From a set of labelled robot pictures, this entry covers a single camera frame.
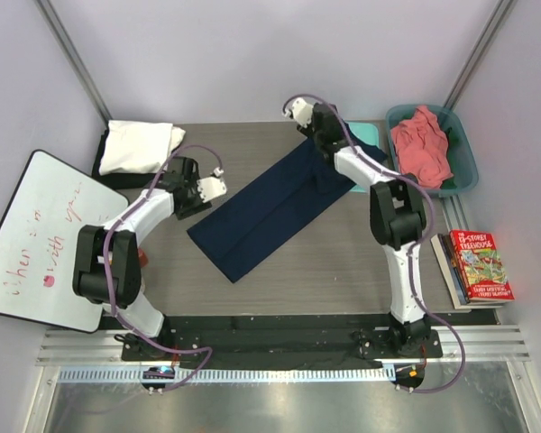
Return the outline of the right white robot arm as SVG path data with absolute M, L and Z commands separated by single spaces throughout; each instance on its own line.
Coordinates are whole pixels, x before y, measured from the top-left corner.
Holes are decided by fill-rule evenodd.
M 412 355 L 422 344 L 414 326 L 428 324 L 419 269 L 420 244 L 426 230 L 424 200 L 416 181 L 375 161 L 351 136 L 334 106 L 297 97 L 284 109 L 298 130 L 311 138 L 335 171 L 369 193 L 371 234 L 386 255 L 390 273 L 390 314 L 398 328 L 389 334 L 390 348 Z

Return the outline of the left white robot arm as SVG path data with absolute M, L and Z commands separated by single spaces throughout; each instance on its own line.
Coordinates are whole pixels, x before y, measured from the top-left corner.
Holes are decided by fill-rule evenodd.
M 181 220 L 211 207 L 199 187 L 196 160 L 176 157 L 157 183 L 149 183 L 121 214 L 101 226 L 78 231 L 72 289 L 80 298 L 115 314 L 144 335 L 143 350 L 153 359 L 167 358 L 173 336 L 163 331 L 165 316 L 142 291 L 139 244 L 163 220 Z

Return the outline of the navy blue t shirt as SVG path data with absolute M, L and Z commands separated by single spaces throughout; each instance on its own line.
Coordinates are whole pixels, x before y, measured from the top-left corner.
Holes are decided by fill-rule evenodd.
M 307 139 L 190 227 L 188 236 L 235 283 L 353 187 Z

